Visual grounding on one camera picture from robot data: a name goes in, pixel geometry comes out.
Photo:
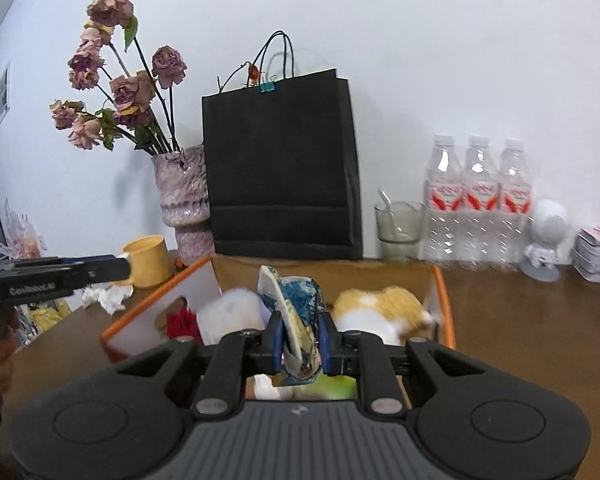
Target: open box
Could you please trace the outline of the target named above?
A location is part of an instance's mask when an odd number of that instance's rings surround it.
[[[335,303],[347,289],[381,290],[399,285],[412,292],[436,322],[430,338],[455,349],[456,336],[442,273],[427,264],[386,265],[375,260],[267,261],[214,254],[171,278],[133,310],[102,333],[102,344],[112,361],[138,355],[167,338],[156,328],[156,319],[178,298],[192,312],[218,298],[222,291],[244,287],[255,290],[261,265],[275,267],[282,276],[307,276],[320,286],[327,304]]]

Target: ribbed gray panel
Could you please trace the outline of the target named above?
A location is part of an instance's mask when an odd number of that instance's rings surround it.
[[[399,424],[369,420],[355,403],[247,402],[224,422],[199,424],[147,480],[453,480]]]

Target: bottle label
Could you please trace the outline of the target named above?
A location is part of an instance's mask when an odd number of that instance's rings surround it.
[[[531,186],[508,186],[500,190],[500,208],[507,213],[528,213],[531,208]]]
[[[464,206],[476,211],[491,211],[498,207],[498,184],[496,182],[476,182],[467,187]]]
[[[431,184],[427,202],[435,211],[457,211],[462,205],[462,184]]]

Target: bouquet of dried flowers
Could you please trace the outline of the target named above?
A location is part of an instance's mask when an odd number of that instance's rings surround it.
[[[69,60],[69,82],[77,90],[99,88],[106,97],[100,110],[85,110],[82,101],[56,100],[50,105],[58,130],[71,129],[69,142],[83,150],[100,143],[113,150],[116,139],[126,137],[150,155],[180,149],[173,121],[173,85],[182,82],[187,65],[180,53],[170,46],[160,47],[152,57],[149,68],[138,43],[138,19],[131,0],[94,0],[87,7],[89,19],[80,37],[80,46]],[[135,45],[144,70],[131,75],[111,41],[117,26],[124,31],[125,52]],[[100,51],[108,47],[118,60],[123,74],[112,77]],[[100,72],[109,79],[110,92],[100,84]],[[169,107],[156,85],[168,90]],[[162,105],[168,126],[168,139],[156,120],[151,107],[157,97]]]

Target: textured pink vase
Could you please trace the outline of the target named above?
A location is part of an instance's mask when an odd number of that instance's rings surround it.
[[[206,191],[205,149],[200,144],[153,157],[162,221],[176,231],[178,254],[191,265],[214,252]]]

